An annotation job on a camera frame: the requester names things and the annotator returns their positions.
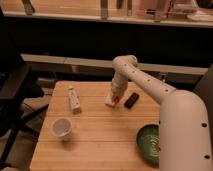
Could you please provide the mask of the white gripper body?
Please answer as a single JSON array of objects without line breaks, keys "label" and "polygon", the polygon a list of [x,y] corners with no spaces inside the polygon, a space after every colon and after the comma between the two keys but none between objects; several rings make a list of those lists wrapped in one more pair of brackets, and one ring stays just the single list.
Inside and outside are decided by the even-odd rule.
[{"label": "white gripper body", "polygon": [[126,89],[127,89],[126,80],[116,80],[115,78],[112,79],[111,91],[115,97],[122,98]]}]

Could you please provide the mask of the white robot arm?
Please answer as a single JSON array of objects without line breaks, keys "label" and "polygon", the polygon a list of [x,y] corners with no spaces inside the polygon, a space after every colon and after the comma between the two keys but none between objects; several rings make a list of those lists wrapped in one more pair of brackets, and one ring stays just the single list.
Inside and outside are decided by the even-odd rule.
[{"label": "white robot arm", "polygon": [[113,105],[124,95],[129,80],[160,105],[160,171],[213,171],[208,112],[203,100],[139,70],[134,55],[115,57],[113,68]]}]

